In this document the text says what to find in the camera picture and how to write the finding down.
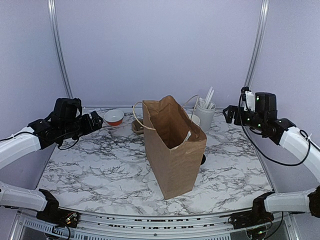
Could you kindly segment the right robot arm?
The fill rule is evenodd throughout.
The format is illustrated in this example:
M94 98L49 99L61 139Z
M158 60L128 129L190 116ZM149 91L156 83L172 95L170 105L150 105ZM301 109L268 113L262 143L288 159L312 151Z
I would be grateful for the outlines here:
M297 163L272 162L284 167L305 165L318 179L320 177L320 147L310 135L287 118L278 118L276 95L269 92L253 93L248 87L241 89L237 105L222 111L226 123L249 127L255 134L268 138L298 159ZM320 188L289 193L268 192L252 202L246 214L252 224L269 219L273 213L308 213L320 216Z

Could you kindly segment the white straw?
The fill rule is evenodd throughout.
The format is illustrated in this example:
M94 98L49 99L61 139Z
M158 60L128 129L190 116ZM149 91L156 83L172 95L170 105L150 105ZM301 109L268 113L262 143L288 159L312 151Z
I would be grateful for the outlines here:
M191 135L192 135L192 133L190 131L188 131L188 133L187 133L187 135L186 135L186 137L184 139L184 142L187 141L190 138Z

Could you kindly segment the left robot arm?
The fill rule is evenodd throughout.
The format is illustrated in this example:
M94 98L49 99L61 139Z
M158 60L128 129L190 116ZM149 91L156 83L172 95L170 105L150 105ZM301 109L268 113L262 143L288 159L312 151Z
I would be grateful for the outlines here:
M79 98L58 98L46 118L35 120L0 141L0 167L4 168L54 144L61 147L67 139L77 142L80 137L100 130L103 121L96 111L83 114ZM45 189L30 190L3 182L0 184L0 204L3 207L35 210L38 219L52 223L64 221L71 215L62 210L58 200Z

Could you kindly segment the brown paper bag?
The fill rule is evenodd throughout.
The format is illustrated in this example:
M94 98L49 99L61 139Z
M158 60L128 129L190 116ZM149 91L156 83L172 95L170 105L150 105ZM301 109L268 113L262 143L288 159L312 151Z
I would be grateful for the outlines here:
M190 192L205 153L206 134L171 95L141 104L145 154L163 197ZM191 136L184 141L188 131Z

